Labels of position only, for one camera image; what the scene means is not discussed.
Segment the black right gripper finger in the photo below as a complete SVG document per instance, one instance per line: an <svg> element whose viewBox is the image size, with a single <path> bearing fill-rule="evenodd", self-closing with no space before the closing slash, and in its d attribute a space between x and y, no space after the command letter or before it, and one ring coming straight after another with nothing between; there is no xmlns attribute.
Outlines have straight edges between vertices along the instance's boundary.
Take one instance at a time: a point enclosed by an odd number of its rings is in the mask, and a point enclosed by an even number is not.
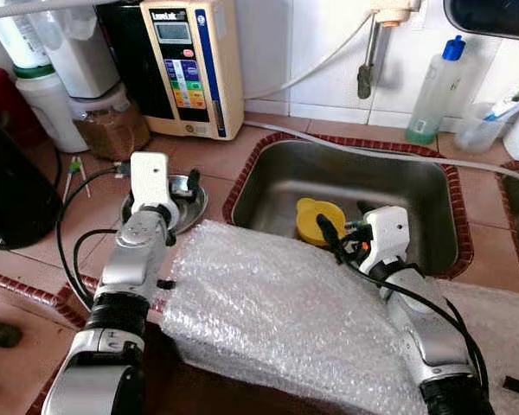
<svg viewBox="0 0 519 415"><path fill-rule="evenodd" d="M337 228L328 219L325 214L316 214L316 224L320 233L322 233L323 239L328 246L328 250L334 254L337 262L343 262L345 259L345 252L343 251L342 238L338 236Z"/></svg>

